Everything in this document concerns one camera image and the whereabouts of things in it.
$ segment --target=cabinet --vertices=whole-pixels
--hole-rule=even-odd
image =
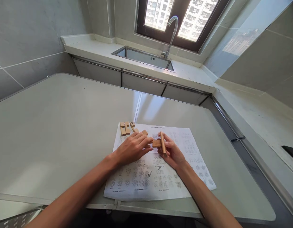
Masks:
[[[99,64],[96,62],[87,62],[76,58],[73,58],[73,60],[80,77],[93,79],[115,86],[121,86],[120,68]]]
[[[122,87],[161,96],[166,81],[122,70]]]
[[[207,97],[206,95],[199,94],[193,90],[183,89],[169,83],[162,96],[195,105],[199,105]]]

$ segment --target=window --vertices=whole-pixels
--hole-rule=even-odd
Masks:
[[[171,26],[167,22],[175,15],[178,17],[178,30],[173,45],[198,52],[228,1],[139,0],[136,32],[169,43],[175,22]]]

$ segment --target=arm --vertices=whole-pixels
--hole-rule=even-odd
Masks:
[[[152,148],[143,149],[154,140],[142,133],[133,133],[112,154],[66,190],[26,228],[63,228],[83,209],[112,172],[119,167],[140,159]]]
[[[166,140],[165,146],[168,157],[165,158],[162,155],[161,148],[158,149],[158,153],[176,170],[211,227],[242,227],[228,209],[213,195],[204,182],[197,176],[174,141],[165,133],[164,138]]]

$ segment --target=person's left hand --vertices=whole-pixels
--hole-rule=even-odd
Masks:
[[[134,132],[113,152],[113,155],[115,155],[119,165],[127,165],[139,160],[147,152],[153,150],[153,148],[144,149],[153,140],[153,138],[147,137],[141,132]]]

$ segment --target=hand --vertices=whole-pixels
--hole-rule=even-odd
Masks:
[[[148,143],[153,141],[151,137],[137,132],[131,134],[126,140],[113,152],[112,155],[118,160],[120,166],[139,160],[147,152],[153,148],[145,148]]]
[[[183,167],[187,161],[184,158],[184,155],[179,150],[178,146],[174,143],[174,141],[167,136],[165,133],[163,133],[163,137],[166,140],[165,147],[166,147],[166,155],[168,157],[164,157],[162,154],[162,148],[158,148],[158,154],[170,165],[172,168],[174,168],[176,171]]]

